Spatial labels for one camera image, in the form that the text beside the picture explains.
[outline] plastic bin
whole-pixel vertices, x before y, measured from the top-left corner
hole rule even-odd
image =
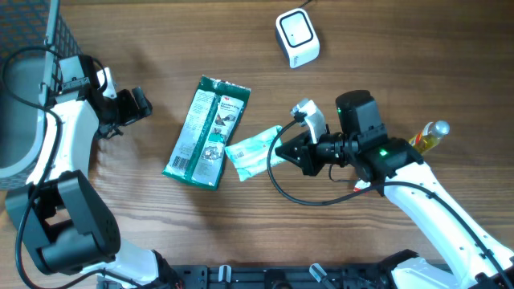
[[[0,65],[26,46],[50,47],[62,56],[81,53],[59,13],[59,0],[0,1]],[[26,52],[14,60],[6,82],[18,96],[45,104],[58,91],[61,71],[57,58],[48,52]],[[31,174],[43,145],[44,112],[12,100],[0,88],[0,189],[14,189]]]

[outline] white cube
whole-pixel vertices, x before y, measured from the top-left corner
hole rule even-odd
[[[301,8],[276,19],[275,36],[291,68],[313,61],[320,54],[320,40],[307,12]]]

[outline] wooden table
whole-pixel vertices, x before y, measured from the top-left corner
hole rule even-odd
[[[374,193],[303,207],[277,193],[266,173],[239,182],[230,162],[217,191],[163,177],[198,81],[207,75],[252,88],[232,143],[285,125],[305,97],[338,131],[334,100],[354,89],[372,92],[391,136],[409,138],[429,121],[447,120],[450,135],[426,161],[478,223],[514,247],[512,2],[320,0],[307,8],[320,57],[292,70],[273,30],[276,17],[298,4],[62,5],[82,50],[113,70],[119,88],[141,86],[153,103],[153,116],[92,151],[91,183],[122,236],[171,264],[375,262],[406,248],[441,261],[414,223]],[[285,190],[308,200],[351,189],[329,181],[327,169],[318,177],[304,177],[290,164],[275,171]],[[351,168],[335,174],[355,177]],[[0,196],[0,287],[21,287],[15,229]],[[69,279],[43,276],[25,260],[39,285]]]

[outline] plastic package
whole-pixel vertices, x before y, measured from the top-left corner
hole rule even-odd
[[[271,142],[281,129],[281,126],[276,125],[257,136],[247,138],[225,148],[226,156],[234,163],[240,181],[245,181],[267,169],[267,153],[269,152]],[[278,139],[275,147],[278,148],[281,145],[282,141]],[[273,150],[270,165],[275,166],[284,161]]]
[[[241,120],[250,91],[203,76],[162,174],[186,184],[217,189],[225,146]]]

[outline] black cable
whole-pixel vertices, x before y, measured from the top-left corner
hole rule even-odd
[[[59,148],[59,142],[60,142],[60,139],[61,139],[61,136],[62,136],[62,125],[63,125],[63,123],[62,123],[60,117],[55,112],[53,112],[49,108],[46,108],[46,107],[44,107],[42,105],[34,104],[34,103],[32,103],[32,102],[30,102],[28,100],[24,100],[23,98],[21,98],[21,97],[17,96],[16,94],[14,94],[12,92],[12,90],[10,90],[9,86],[7,85],[7,82],[6,82],[6,72],[7,72],[7,67],[8,67],[9,62],[11,60],[13,60],[17,55],[19,55],[19,54],[21,54],[23,52],[26,52],[26,51],[46,51],[46,52],[52,53],[53,55],[57,56],[58,58],[63,58],[63,56],[60,55],[59,53],[51,50],[48,47],[24,47],[24,48],[21,48],[21,49],[15,51],[14,53],[12,53],[11,55],[9,55],[6,58],[3,66],[2,66],[2,75],[0,75],[0,81],[2,82],[2,86],[4,87],[4,90],[7,92],[6,94],[9,97],[12,97],[14,100],[16,100],[16,101],[18,101],[18,102],[20,102],[22,104],[25,104],[25,105],[27,105],[27,106],[29,106],[31,108],[36,108],[36,109],[39,109],[39,110],[41,110],[43,112],[46,112],[46,113],[50,114],[51,116],[53,116],[55,118],[55,140],[54,140],[54,144],[52,145],[52,148],[51,148],[51,151],[50,151],[50,156],[48,157],[48,162],[45,165],[45,168],[43,170],[43,175],[41,176],[41,178],[39,179],[38,183],[34,187],[34,189],[32,191],[32,194],[31,194],[31,197],[29,198],[29,200],[27,202],[27,206],[25,207],[25,210],[23,211],[22,220],[21,220],[21,222],[19,224],[18,233],[16,234],[16,241],[15,241],[15,244],[14,244],[14,258],[15,258],[15,261],[16,261],[16,269],[18,270],[19,276],[22,279],[22,281],[29,288],[33,288],[33,289],[46,289],[46,288],[39,287],[36,284],[32,283],[31,279],[28,277],[27,273],[25,272],[25,268],[23,267],[23,260],[22,260],[22,241],[23,241],[23,233],[25,231],[25,226],[27,224],[27,219],[28,219],[29,213],[31,212],[31,208],[34,205],[35,200],[39,197],[39,195],[41,193],[41,191],[40,191],[41,185],[45,182],[45,180],[47,179],[48,175],[50,174],[52,165],[54,163],[55,155],[57,154],[57,150]],[[141,287],[139,284],[133,282],[131,279],[126,279],[125,277],[121,277],[121,276],[115,275],[115,274],[107,272],[105,270],[96,270],[96,271],[91,271],[91,272],[89,272],[89,273],[87,273],[85,275],[82,275],[79,278],[77,278],[77,279],[71,281],[70,283],[67,283],[67,284],[65,284],[65,285],[63,285],[61,287],[52,288],[52,289],[66,289],[66,288],[69,288],[71,286],[76,285],[77,283],[83,281],[84,279],[86,279],[87,277],[89,277],[91,275],[100,274],[100,273],[103,274],[103,275],[111,276],[111,277],[113,277],[115,279],[119,279],[119,280],[121,280],[123,282],[130,283],[133,286]]]
[[[273,152],[273,148],[275,147],[276,141],[293,125],[295,125],[296,120],[293,120],[291,123],[286,125],[280,132],[277,134],[275,139],[271,142],[270,149],[267,153],[267,173],[270,176],[271,183],[276,187],[276,189],[281,193],[284,197],[286,197],[288,200],[293,201],[297,204],[305,205],[305,206],[328,206],[337,204],[342,201],[349,200],[352,197],[356,197],[359,195],[362,195],[363,193],[368,193],[369,191],[373,191],[375,189],[382,189],[386,186],[405,186],[410,187],[413,189],[418,189],[425,193],[427,197],[435,199],[441,206],[443,206],[456,220],[457,222],[465,229],[465,231],[470,235],[470,237],[475,241],[476,245],[482,250],[483,254],[489,258],[489,261],[494,266],[494,268],[498,271],[498,274],[502,277],[504,280],[504,284],[509,289],[514,289],[512,286],[512,283],[510,282],[510,279],[505,274],[505,271],[501,267],[501,265],[498,263],[498,261],[493,257],[492,252],[483,244],[483,242],[480,240],[480,238],[476,235],[476,233],[473,231],[473,229],[459,216],[459,214],[450,206],[448,205],[442,198],[440,198],[436,193],[431,192],[429,189],[421,186],[412,184],[406,181],[388,181],[384,182],[378,185],[371,185],[365,189],[361,189],[358,192],[349,193],[348,195],[344,197],[339,197],[337,199],[333,199],[331,201],[304,201],[297,199],[288,193],[284,192],[282,188],[280,188],[279,184],[276,182],[275,178],[273,177],[273,172],[271,171],[271,154]]]
[[[102,84],[102,86],[100,88],[98,88],[98,91],[99,92],[105,92],[105,90],[107,89],[107,74],[105,73],[104,65],[98,59],[96,59],[94,57],[92,57],[92,59],[93,59],[94,63],[98,64],[98,66],[100,68],[102,68],[102,72],[104,73],[104,84]]]
[[[312,0],[307,0],[307,1],[304,2],[304,4],[298,6],[298,8],[304,8],[304,6],[309,4],[310,2],[312,2]]]
[[[330,164],[330,166],[328,167],[328,178],[330,179],[330,181],[335,181],[335,182],[347,182],[347,183],[357,183],[358,180],[349,180],[349,179],[338,179],[338,180],[334,180],[334,178],[332,177],[332,167],[334,166],[334,164]]]

